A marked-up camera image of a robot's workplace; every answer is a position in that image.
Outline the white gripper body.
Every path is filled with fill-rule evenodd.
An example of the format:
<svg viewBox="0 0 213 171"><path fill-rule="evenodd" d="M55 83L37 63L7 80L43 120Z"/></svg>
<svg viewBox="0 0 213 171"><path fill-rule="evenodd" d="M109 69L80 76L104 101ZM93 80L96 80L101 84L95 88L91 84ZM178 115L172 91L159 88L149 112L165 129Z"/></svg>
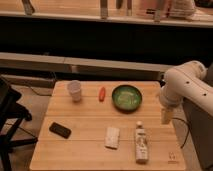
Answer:
<svg viewBox="0 0 213 171"><path fill-rule="evenodd" d="M175 108L181 103L181 96L168 87L162 87L159 101L165 108Z"/></svg>

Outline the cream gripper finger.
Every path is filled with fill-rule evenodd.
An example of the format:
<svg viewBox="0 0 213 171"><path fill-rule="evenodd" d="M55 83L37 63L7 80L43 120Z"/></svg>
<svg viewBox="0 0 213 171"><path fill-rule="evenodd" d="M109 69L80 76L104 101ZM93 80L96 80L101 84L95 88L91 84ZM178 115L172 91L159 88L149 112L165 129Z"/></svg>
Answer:
<svg viewBox="0 0 213 171"><path fill-rule="evenodd" d="M163 108L161 110L161 122L163 124L169 124L173 117L173 109L172 108Z"/></svg>

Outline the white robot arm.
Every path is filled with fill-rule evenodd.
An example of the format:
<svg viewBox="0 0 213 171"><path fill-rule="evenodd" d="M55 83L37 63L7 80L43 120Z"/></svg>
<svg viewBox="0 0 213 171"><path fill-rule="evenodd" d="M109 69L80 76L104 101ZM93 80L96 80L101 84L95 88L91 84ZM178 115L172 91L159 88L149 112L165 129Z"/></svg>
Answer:
<svg viewBox="0 0 213 171"><path fill-rule="evenodd" d="M213 87L203 81L206 74L207 69L199 61L189 61L171 67L164 73L165 85L159 92L163 124L171 121L173 110L184 98L213 116Z"/></svg>

